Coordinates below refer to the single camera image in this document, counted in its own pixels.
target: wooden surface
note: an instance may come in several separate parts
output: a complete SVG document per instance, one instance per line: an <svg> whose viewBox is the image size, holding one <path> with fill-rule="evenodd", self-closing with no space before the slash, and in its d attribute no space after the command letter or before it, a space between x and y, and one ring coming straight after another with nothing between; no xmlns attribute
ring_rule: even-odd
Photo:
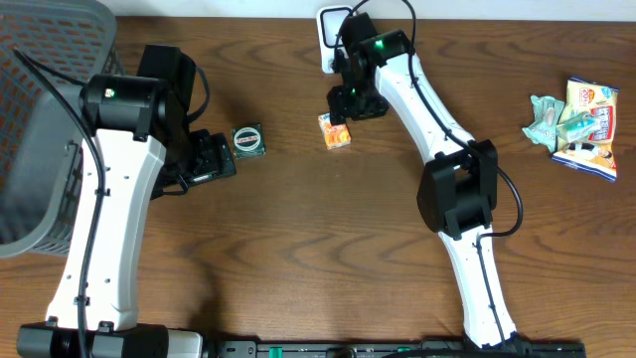
<svg viewBox="0 0 636 358"><path fill-rule="evenodd" d="M350 123L332 151L316 117L340 82L320 71L313 20L121 18L117 47L134 74L146 43L178 46L201 66L212 101L195 128L230 135L260 122L267 154L238 175L152 203L139 265L140 321L263 340L460 335L448 254L420 219L422 163L390 112ZM379 21L380 30L408 28ZM508 309L531 338L579 338L589 357L636 351L636 26L419 23L418 54L455 118L490 138L526 207L495 244ZM621 87L619 179L553 163L522 133L531 93L565 96L571 75ZM197 83L193 106L203 100ZM495 228L515 219L500 181ZM65 261L0 261L0 356L21 323L44 318Z"/></svg>

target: white wall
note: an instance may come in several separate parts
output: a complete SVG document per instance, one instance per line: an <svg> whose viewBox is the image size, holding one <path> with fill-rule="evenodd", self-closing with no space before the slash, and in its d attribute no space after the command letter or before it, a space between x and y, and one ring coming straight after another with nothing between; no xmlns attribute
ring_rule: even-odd
<svg viewBox="0 0 636 358"><path fill-rule="evenodd" d="M115 15L313 18L327 5L357 0L99 0ZM636 0L410 0L418 18L634 21ZM399 0L372 0L373 18L407 18Z"/></svg>

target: perforated bin side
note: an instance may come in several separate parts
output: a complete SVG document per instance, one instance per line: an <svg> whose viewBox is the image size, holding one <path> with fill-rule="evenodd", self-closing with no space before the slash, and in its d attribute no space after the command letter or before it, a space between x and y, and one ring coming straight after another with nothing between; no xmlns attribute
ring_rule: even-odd
<svg viewBox="0 0 636 358"><path fill-rule="evenodd" d="M12 190L6 186L12 176L20 176L14 170L14 161L30 130L36 101L43 93L35 78L15 59L12 49L18 48L65 75L88 81L98 73L123 75L114 47L115 33L114 16L94 0L0 0L0 216L20 199L11 197ZM67 84L47 73L45 76L56 86ZM45 184L53 190L59 176L68 175L62 178L64 193L61 197L47 194L50 202L43 200L41 208L23 217L0 220L0 257L25 250L68 253L81 187L81 153L61 160L65 173L50 175L51 182Z"/></svg>

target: plastic basket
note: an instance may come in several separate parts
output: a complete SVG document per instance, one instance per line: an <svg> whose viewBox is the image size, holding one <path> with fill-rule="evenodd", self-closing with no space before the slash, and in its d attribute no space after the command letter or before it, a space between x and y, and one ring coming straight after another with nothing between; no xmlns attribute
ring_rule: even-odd
<svg viewBox="0 0 636 358"><path fill-rule="evenodd" d="M63 114L53 115L61 107L12 49L88 81L123 75L115 33L114 16L93 0L0 0L0 258L66 255L81 187L81 137ZM78 105L79 88L45 76ZM32 120L43 117L35 111L64 122Z"/></svg>

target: teal wrapper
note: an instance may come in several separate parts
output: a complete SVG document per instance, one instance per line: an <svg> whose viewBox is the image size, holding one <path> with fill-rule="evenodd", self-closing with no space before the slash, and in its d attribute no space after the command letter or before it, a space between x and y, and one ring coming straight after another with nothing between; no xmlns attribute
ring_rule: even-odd
<svg viewBox="0 0 636 358"><path fill-rule="evenodd" d="M550 153L557 151L557 123L563 113L565 103L552 96L532 95L535 122L522 130L535 144L543 144Z"/></svg>

